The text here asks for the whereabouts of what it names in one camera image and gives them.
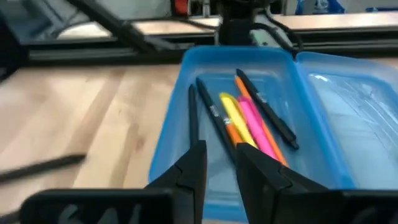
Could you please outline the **blue storage bin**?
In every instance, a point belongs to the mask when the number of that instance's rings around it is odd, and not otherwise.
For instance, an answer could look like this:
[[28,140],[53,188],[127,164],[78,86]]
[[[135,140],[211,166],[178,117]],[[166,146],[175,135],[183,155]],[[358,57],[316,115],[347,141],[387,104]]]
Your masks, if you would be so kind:
[[295,15],[344,14],[337,0],[297,0]]

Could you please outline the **orange background object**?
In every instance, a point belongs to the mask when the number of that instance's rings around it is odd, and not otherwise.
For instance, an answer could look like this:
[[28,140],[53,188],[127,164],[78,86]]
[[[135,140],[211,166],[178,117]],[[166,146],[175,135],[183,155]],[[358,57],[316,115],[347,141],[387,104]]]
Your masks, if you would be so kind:
[[188,0],[172,0],[174,13],[178,16],[188,15]]

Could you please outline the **blue plastic supply box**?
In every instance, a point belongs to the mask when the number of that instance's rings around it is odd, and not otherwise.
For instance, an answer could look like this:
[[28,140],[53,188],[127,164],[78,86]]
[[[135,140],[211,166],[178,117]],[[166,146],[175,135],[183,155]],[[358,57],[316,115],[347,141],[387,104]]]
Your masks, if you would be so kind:
[[[340,192],[345,224],[398,224],[398,70],[334,55],[293,57],[259,47],[197,47],[183,58],[180,75],[155,150],[149,182],[190,148],[188,88],[195,87],[198,140],[207,148],[203,219],[249,222],[233,165],[198,92],[201,79],[221,117],[219,94],[241,96],[234,78],[242,70],[296,135],[286,143],[255,102],[288,168]],[[173,224],[168,189],[158,189],[142,209],[141,223]]]

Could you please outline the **yellow highlighter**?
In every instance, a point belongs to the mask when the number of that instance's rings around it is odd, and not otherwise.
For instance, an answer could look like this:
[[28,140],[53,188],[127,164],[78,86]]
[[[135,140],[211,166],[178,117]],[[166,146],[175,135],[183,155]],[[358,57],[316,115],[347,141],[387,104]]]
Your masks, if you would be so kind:
[[240,109],[240,105],[237,100],[230,94],[221,92],[219,98],[226,111],[228,118],[233,122],[243,142],[246,142],[255,148],[257,145],[253,140],[251,133],[249,132],[248,126],[243,116],[243,112]]

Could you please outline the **orange pencil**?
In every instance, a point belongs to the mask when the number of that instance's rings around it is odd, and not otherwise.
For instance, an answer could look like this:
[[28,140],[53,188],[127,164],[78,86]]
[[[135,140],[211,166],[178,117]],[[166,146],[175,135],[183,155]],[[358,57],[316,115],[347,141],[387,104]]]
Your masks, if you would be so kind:
[[279,149],[277,143],[275,142],[271,132],[267,128],[262,116],[258,112],[256,105],[254,104],[251,96],[249,95],[246,87],[243,84],[243,81],[238,76],[235,76],[234,81],[235,81],[235,84],[238,87],[239,91],[241,92],[241,96],[244,96],[244,97],[246,97],[246,98],[248,98],[248,99],[250,99],[252,101],[252,105],[253,105],[254,111],[256,112],[257,117],[258,117],[258,119],[259,119],[259,121],[261,123],[262,129],[263,129],[263,131],[264,131],[269,143],[271,144],[271,147],[273,148],[273,150],[274,150],[274,152],[275,152],[275,154],[276,154],[276,156],[278,158],[277,161],[279,161],[280,163],[282,163],[283,165],[288,167],[289,165],[288,165],[287,161],[285,160],[285,157],[283,156],[281,150]]
[[229,136],[231,142],[233,143],[234,147],[236,147],[237,144],[242,143],[243,140],[242,140],[241,136],[239,135],[238,130],[236,129],[235,125],[228,117],[224,117],[223,121],[224,121],[224,125],[226,126],[228,136]]

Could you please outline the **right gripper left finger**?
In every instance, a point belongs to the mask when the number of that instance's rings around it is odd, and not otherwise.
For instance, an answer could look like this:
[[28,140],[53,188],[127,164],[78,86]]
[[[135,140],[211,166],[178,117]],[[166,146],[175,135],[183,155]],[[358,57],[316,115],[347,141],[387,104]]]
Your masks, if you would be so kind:
[[207,148],[197,141],[146,189],[168,189],[173,224],[201,224],[207,177]]

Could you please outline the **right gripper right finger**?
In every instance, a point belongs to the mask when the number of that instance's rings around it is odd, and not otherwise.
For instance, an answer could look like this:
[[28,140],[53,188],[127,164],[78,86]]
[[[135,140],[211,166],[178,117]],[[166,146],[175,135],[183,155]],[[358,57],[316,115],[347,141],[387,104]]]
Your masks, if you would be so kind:
[[345,224],[332,192],[248,143],[236,151],[236,176],[250,224]]

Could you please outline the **pink highlighter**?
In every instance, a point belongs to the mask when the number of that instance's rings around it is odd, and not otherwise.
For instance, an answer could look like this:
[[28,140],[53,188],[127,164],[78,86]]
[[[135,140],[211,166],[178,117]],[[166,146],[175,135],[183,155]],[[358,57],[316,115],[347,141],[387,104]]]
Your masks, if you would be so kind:
[[262,129],[257,114],[254,111],[252,101],[244,96],[240,96],[238,98],[238,103],[241,107],[244,119],[247,123],[251,136],[253,137],[257,145],[257,148],[264,154],[267,154],[271,158],[278,160],[273,148],[271,147],[271,144],[269,143]]

